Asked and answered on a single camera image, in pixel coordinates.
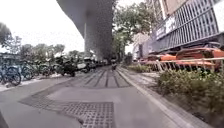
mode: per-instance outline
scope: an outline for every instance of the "tactile paving strip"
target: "tactile paving strip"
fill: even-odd
[[[83,121],[82,128],[115,128],[113,102],[60,102],[47,98],[49,94],[60,88],[70,86],[72,81],[52,86],[22,99],[20,102],[32,107],[81,119]]]

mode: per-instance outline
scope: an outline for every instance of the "building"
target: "building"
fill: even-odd
[[[158,22],[163,21],[166,18],[164,6],[161,0],[146,0],[146,3],[149,8],[153,9],[155,18]]]
[[[223,0],[148,0],[148,3],[150,1],[161,1],[162,14],[166,16],[150,35],[153,52],[224,44]]]
[[[148,54],[147,40],[149,36],[147,34],[138,33],[133,37],[133,60],[143,57]]]

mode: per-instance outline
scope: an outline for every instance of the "parked bicycle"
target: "parked bicycle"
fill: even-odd
[[[2,84],[11,83],[12,85],[17,86],[21,83],[21,75],[17,68],[7,68],[6,64],[3,64],[1,69],[0,82]]]

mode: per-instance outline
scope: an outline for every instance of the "overpass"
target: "overpass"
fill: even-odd
[[[85,53],[98,59],[111,57],[113,0],[57,0],[85,39]]]

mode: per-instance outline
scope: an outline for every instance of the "bush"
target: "bush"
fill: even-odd
[[[201,71],[165,71],[158,79],[157,92],[164,95],[184,96],[191,112],[200,113],[213,124],[224,114],[224,76],[221,73]]]
[[[150,68],[148,66],[143,66],[143,65],[128,66],[128,69],[135,71],[137,73],[150,72]]]

